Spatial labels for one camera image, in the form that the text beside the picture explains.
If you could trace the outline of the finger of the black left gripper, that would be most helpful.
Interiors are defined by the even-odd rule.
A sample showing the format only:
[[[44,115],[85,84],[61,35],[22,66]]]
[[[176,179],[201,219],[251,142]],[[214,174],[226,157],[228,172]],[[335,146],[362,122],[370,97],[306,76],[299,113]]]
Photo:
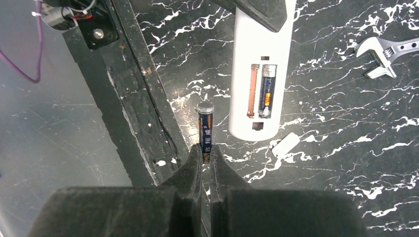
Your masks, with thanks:
[[[235,14],[239,9],[272,32],[279,32],[287,19],[285,0],[212,0],[211,2]]]

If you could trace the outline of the white remote battery cover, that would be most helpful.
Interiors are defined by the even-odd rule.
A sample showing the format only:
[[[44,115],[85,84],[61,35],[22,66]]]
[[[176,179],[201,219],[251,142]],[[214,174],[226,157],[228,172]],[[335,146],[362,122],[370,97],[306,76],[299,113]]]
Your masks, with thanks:
[[[289,133],[279,143],[277,143],[272,149],[272,154],[276,158],[282,158],[289,153],[295,146],[300,143],[299,136],[295,133]]]

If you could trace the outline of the white air conditioner remote control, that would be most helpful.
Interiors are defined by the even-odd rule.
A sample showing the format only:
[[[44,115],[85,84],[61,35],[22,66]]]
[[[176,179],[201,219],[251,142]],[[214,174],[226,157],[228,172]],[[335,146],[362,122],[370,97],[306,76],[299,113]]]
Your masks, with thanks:
[[[236,10],[229,132],[245,141],[273,138],[279,130],[296,1],[281,30],[272,32]],[[277,65],[271,118],[258,116],[263,65]]]

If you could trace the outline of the black battery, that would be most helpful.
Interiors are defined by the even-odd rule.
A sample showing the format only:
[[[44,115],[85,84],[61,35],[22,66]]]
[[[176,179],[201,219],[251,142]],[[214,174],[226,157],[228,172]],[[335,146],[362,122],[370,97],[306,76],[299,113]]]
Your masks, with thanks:
[[[213,113],[213,103],[206,101],[198,104],[199,144],[203,154],[203,163],[210,161]]]
[[[265,64],[262,67],[262,80],[259,95],[258,116],[271,118],[275,91],[277,65]]]

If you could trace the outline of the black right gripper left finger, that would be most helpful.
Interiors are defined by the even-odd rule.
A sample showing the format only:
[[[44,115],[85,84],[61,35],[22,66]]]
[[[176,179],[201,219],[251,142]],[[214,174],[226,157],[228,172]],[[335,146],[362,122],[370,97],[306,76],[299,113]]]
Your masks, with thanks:
[[[156,187],[56,190],[34,221],[31,237],[199,237],[202,151]]]

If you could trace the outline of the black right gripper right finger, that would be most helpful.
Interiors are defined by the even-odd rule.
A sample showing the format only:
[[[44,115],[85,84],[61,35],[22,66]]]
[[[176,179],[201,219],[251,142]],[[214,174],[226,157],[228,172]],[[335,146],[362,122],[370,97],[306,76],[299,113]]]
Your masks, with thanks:
[[[355,203],[336,192],[256,189],[225,160],[210,154],[211,235],[214,237],[366,237]]]

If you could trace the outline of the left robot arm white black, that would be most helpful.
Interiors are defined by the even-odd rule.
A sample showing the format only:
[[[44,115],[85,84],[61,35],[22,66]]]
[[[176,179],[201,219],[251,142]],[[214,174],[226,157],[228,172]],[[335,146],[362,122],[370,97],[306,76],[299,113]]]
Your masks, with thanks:
[[[240,10],[272,32],[279,32],[288,17],[286,0],[216,0],[218,6]],[[96,50],[119,39],[110,8],[104,0],[42,0],[40,16],[50,27],[67,31],[79,27],[86,45]]]

